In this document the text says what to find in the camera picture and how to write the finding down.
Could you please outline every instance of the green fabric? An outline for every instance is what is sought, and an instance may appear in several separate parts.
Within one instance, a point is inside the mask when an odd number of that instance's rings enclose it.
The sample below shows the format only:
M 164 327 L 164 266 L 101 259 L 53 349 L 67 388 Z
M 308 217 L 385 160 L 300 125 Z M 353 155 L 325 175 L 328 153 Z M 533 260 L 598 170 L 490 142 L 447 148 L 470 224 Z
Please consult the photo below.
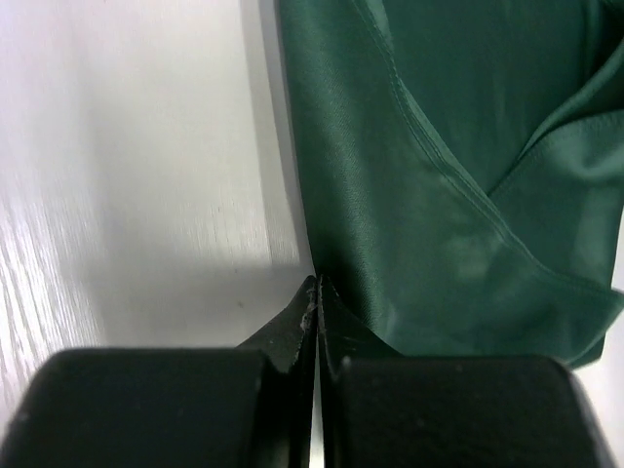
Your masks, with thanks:
M 407 355 L 598 358 L 624 307 L 623 2 L 280 10 L 310 246 L 347 305 Z

